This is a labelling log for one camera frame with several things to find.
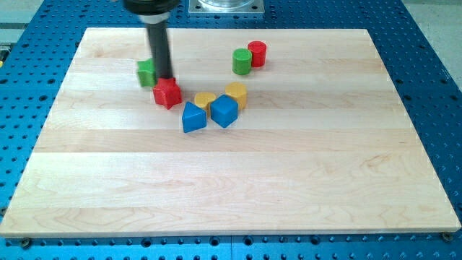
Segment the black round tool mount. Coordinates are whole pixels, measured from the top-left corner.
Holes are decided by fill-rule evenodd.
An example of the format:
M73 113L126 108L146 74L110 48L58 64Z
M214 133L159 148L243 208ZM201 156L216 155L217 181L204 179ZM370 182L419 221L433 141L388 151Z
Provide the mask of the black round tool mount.
M123 0L123 7L137 15L157 15L176 8L179 0Z

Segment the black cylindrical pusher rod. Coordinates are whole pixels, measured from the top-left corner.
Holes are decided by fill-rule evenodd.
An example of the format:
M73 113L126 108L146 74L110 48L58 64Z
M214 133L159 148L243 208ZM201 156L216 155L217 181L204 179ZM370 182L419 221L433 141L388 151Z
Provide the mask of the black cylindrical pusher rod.
M140 20L146 25L152 59L156 69L156 77L163 79L173 77L173 67L167 36L167 19L169 16L169 12L139 16Z

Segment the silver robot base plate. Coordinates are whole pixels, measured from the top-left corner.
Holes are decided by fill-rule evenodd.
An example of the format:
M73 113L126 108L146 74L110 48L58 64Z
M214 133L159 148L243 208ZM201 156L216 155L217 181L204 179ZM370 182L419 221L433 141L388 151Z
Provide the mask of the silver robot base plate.
M190 14L263 14L264 0L188 0Z

